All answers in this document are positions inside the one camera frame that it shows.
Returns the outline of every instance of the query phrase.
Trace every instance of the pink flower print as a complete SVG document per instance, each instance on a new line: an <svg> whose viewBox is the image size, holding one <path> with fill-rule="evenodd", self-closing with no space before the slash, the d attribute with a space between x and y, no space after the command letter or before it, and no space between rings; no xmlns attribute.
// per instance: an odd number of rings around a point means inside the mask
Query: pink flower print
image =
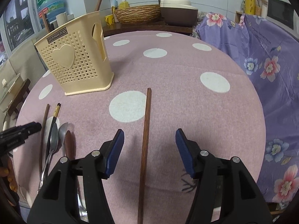
<svg viewBox="0 0 299 224"><path fill-rule="evenodd" d="M273 56L272 59L267 58L264 65L264 71L261 74L261 78L268 78L270 82L273 82L276 78L276 73L280 71L280 65L277 63L278 57Z"/></svg>
<svg viewBox="0 0 299 224"><path fill-rule="evenodd" d="M226 20L226 17L221 15L221 14L211 14L208 13L206 15L206 17L208 18L207 20L207 25L209 25L210 27L217 24L219 27L222 27L223 25L223 21L222 20Z"/></svg>
<svg viewBox="0 0 299 224"><path fill-rule="evenodd" d="M283 179L277 179L274 183L274 193L272 201L275 203L288 202L292 200L293 194L299 187L299 177L297 165L290 166L284 174Z"/></svg>
<svg viewBox="0 0 299 224"><path fill-rule="evenodd" d="M245 25L244 18L245 18L245 15L243 14L240 17L240 22L238 23L241 26L241 28L244 28L243 26Z"/></svg>

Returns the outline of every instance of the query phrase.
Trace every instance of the human hand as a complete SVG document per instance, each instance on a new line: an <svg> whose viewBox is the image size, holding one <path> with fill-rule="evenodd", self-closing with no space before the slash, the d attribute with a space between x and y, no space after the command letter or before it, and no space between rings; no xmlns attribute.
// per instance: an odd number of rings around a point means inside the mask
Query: human hand
<svg viewBox="0 0 299 224"><path fill-rule="evenodd" d="M10 189L15 192L18 191L18 184L16 181L15 172L13 170L13 163L10 157L7 159L7 168L0 167L0 177L7 177Z"/></svg>

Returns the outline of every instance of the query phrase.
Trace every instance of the purple floral blanket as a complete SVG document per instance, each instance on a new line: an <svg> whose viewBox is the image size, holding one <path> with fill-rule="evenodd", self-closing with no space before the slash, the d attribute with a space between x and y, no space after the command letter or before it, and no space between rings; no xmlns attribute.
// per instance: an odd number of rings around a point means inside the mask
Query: purple floral blanket
<svg viewBox="0 0 299 224"><path fill-rule="evenodd" d="M270 21L252 15L243 15L236 24L208 13L196 30L203 41L228 54L254 85L266 122L258 186L267 202L291 201L299 187L299 43ZM253 112L255 106L244 110ZM254 134L256 127L247 125L244 130Z"/></svg>

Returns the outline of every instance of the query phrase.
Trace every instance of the blue gripper pad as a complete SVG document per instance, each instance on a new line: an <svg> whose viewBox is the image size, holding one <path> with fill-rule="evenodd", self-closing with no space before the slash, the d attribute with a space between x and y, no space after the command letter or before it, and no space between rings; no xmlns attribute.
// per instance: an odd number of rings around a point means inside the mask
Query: blue gripper pad
<svg viewBox="0 0 299 224"><path fill-rule="evenodd" d="M178 147L178 151L180 152L186 172L191 176L191 178L194 178L195 170L193 167L193 157L188 149L187 141L188 140L183 133L183 130L178 129L175 133L175 143Z"/></svg>
<svg viewBox="0 0 299 224"><path fill-rule="evenodd" d="M121 150L123 148L125 141L125 134L124 132L119 129L114 136L112 142L110 144L113 145L108 157L107 157L107 164L106 164L106 170L105 174L107 177L110 177L111 174L114 173L119 155L121 154Z"/></svg>

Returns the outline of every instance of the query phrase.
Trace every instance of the brown rice cooker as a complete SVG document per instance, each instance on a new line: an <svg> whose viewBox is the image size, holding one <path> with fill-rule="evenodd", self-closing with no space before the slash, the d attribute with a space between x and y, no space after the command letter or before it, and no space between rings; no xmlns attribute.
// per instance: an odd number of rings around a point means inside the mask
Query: brown rice cooker
<svg viewBox="0 0 299 224"><path fill-rule="evenodd" d="M197 22L198 8L189 0L161 0L161 14L168 25L193 27Z"/></svg>

